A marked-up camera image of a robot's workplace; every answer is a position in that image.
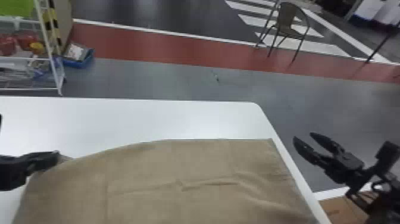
white table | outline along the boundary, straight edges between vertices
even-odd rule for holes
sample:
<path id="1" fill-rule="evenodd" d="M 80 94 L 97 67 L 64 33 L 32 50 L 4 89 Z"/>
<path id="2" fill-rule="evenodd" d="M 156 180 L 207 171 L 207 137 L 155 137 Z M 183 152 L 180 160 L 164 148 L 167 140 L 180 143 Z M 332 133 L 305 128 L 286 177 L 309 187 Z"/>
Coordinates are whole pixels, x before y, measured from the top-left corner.
<path id="1" fill-rule="evenodd" d="M 160 139 L 272 138 L 320 223 L 330 223 L 261 108 L 250 102 L 0 97 L 0 154 L 58 149 L 81 157 Z M 0 224 L 10 224 L 23 187 L 0 192 Z"/>

white stripe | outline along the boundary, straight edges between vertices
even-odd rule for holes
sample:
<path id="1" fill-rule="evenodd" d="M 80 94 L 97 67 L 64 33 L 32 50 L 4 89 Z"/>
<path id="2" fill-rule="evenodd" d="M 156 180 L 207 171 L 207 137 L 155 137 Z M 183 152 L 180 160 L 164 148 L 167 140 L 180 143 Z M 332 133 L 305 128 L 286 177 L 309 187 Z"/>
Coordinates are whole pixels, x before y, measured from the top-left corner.
<path id="1" fill-rule="evenodd" d="M 232 2 L 232 1 L 225 1 L 231 8 L 234 8 L 236 10 L 242 10 L 242 11 L 248 11 L 252 13 L 258 13 L 258 14 L 264 14 L 264 15 L 270 15 L 271 10 L 268 8 L 261 8 L 261 7 L 256 7 L 252 5 L 246 5 L 238 2 Z M 278 17 L 279 13 L 278 11 L 274 11 L 272 13 L 273 17 Z"/>
<path id="2" fill-rule="evenodd" d="M 280 40 L 282 40 L 282 36 L 278 36 L 276 38 L 275 45 L 277 45 Z M 267 37 L 264 39 L 264 43 L 267 46 L 271 46 L 272 41 L 274 39 L 274 35 L 267 35 Z M 286 38 L 284 40 L 279 48 L 287 48 L 287 49 L 294 49 L 296 50 L 297 47 L 299 46 L 300 40 L 293 39 L 293 38 Z M 313 42 L 313 41 L 303 41 L 303 44 L 301 45 L 301 51 L 307 51 L 307 52 L 313 52 L 313 53 L 319 53 L 319 54 L 328 54 L 328 55 L 336 55 L 336 56 L 341 56 L 341 57 L 351 57 L 349 54 L 347 54 L 345 51 L 340 49 L 336 45 L 332 44 L 327 44 L 327 43 L 318 43 L 318 42 Z"/>
<path id="3" fill-rule="evenodd" d="M 323 18 L 321 18 L 319 15 L 311 12 L 310 10 L 304 10 L 304 12 L 311 18 L 313 18 L 315 21 L 319 22 L 320 24 L 322 24 L 324 27 L 328 28 L 329 30 L 331 30 L 333 33 L 337 34 L 338 36 L 340 36 L 342 39 L 344 39 L 345 41 L 349 42 L 351 45 L 353 45 L 354 47 L 358 48 L 360 51 L 362 51 L 363 53 L 365 53 L 366 55 L 371 55 L 373 50 L 370 49 L 369 47 L 365 46 L 363 43 L 361 43 L 360 41 L 354 39 L 352 36 L 348 35 L 347 33 L 341 31 L 339 28 L 337 28 L 336 26 L 330 24 L 328 21 L 324 20 Z M 390 61 L 388 59 L 386 59 L 385 57 L 383 57 L 380 54 L 376 54 L 374 56 L 374 59 L 376 61 L 382 62 L 382 63 L 389 63 Z"/>
<path id="4" fill-rule="evenodd" d="M 200 35 L 193 35 L 193 34 L 187 34 L 187 33 L 177 33 L 177 32 L 171 32 L 171 31 L 166 31 L 166 30 L 155 30 L 155 29 L 149 29 L 149 28 L 143 28 L 143 27 L 137 27 L 137 26 L 126 26 L 126 25 L 120 25 L 120 24 L 114 24 L 114 23 L 103 23 L 103 22 L 97 22 L 97 21 L 84 20 L 81 18 L 74 18 L 74 22 L 81 23 L 81 24 L 111 27 L 111 28 L 117 28 L 117 29 L 143 31 L 143 32 L 147 32 L 147 33 L 159 33 L 159 34 L 171 35 L 171 36 L 181 36 L 184 38 L 203 39 L 203 40 L 217 41 L 217 42 L 223 42 L 223 43 L 235 43 L 235 44 L 249 45 L 249 46 L 255 45 L 255 43 L 246 42 L 246 41 L 236 41 L 236 40 L 223 39 L 223 38 L 212 38 L 209 36 L 200 36 Z"/>
<path id="5" fill-rule="evenodd" d="M 366 183 L 360 191 L 371 191 L 371 184 L 372 183 Z M 326 191 L 319 191 L 314 193 L 314 197 L 318 201 L 330 199 L 330 198 L 337 198 L 337 197 L 342 197 L 346 194 L 346 192 L 350 188 L 348 186 L 344 186 L 343 188 L 336 188 L 336 189 L 331 189 L 331 190 L 326 190 Z"/>
<path id="6" fill-rule="evenodd" d="M 274 5 L 275 5 L 275 2 L 270 2 L 270 1 L 265 1 L 265 0 L 242 0 L 242 1 L 258 3 L 260 5 L 267 5 L 269 7 L 274 7 Z"/>
<path id="7" fill-rule="evenodd" d="M 264 27 L 265 23 L 267 22 L 266 19 L 263 18 L 257 18 L 257 17 L 253 17 L 253 16 L 248 16 L 248 15 L 240 15 L 239 17 L 248 25 L 252 25 L 252 26 L 260 26 L 260 27 Z M 268 27 L 274 25 L 276 22 L 275 21 L 269 21 L 268 22 Z M 300 26 L 300 25 L 296 25 L 293 24 L 292 28 L 294 30 L 296 30 L 299 33 L 305 33 L 305 31 L 307 30 L 307 27 L 305 26 Z M 316 36 L 318 38 L 323 38 L 324 36 L 322 36 L 319 32 L 315 31 L 313 28 L 310 28 L 308 30 L 307 35 L 310 36 Z"/>

chair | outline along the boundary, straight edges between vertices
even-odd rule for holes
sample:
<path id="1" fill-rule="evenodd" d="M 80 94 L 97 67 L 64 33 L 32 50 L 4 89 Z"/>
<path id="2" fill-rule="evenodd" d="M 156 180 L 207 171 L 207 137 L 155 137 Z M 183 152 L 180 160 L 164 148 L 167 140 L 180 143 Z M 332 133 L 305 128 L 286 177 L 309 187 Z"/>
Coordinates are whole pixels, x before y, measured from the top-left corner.
<path id="1" fill-rule="evenodd" d="M 269 57 L 271 55 L 272 49 L 274 48 L 274 44 L 275 44 L 275 41 L 276 41 L 276 38 L 278 35 L 282 35 L 283 39 L 278 43 L 278 45 L 276 45 L 276 48 L 287 37 L 301 40 L 300 44 L 296 50 L 295 56 L 292 59 L 292 62 L 293 62 L 297 57 L 297 54 L 300 50 L 301 45 L 303 44 L 305 35 L 308 33 L 308 30 L 310 29 L 310 22 L 308 21 L 308 17 L 303 12 L 303 10 L 293 3 L 290 3 L 290 2 L 280 3 L 278 11 L 279 11 L 279 15 L 278 15 L 277 22 L 267 30 L 264 37 L 263 37 L 263 34 L 260 35 L 260 41 L 263 41 L 265 39 L 265 37 L 271 31 L 272 28 L 277 29 L 274 40 L 272 41 L 272 45 L 270 47 L 270 51 L 268 52 L 268 57 Z M 297 15 L 297 13 L 300 13 L 302 15 L 302 17 L 304 18 L 304 20 L 307 24 L 307 29 L 304 34 L 299 33 L 296 30 L 292 29 L 292 23 L 294 21 L 295 16 Z"/>

cloth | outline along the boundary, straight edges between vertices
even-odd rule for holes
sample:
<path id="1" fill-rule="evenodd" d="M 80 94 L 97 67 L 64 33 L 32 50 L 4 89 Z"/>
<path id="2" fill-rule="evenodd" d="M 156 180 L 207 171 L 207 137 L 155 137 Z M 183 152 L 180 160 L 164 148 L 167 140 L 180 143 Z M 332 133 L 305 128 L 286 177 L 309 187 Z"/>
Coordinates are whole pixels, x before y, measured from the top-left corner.
<path id="1" fill-rule="evenodd" d="M 272 140 L 133 144 L 32 176 L 14 224 L 315 223 Z"/>

red item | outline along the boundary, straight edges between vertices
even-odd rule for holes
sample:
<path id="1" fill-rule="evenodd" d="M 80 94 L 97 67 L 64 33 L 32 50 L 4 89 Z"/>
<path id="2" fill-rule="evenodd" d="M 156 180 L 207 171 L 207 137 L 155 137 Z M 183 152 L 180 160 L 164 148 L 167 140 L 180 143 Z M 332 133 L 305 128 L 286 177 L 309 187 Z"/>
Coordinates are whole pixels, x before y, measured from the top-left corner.
<path id="1" fill-rule="evenodd" d="M 21 49 L 24 51 L 29 51 L 29 45 L 39 41 L 39 35 L 33 31 L 18 32 L 15 35 L 15 38 L 17 39 Z"/>
<path id="2" fill-rule="evenodd" d="M 0 56 L 15 54 L 15 42 L 11 35 L 0 35 Z"/>

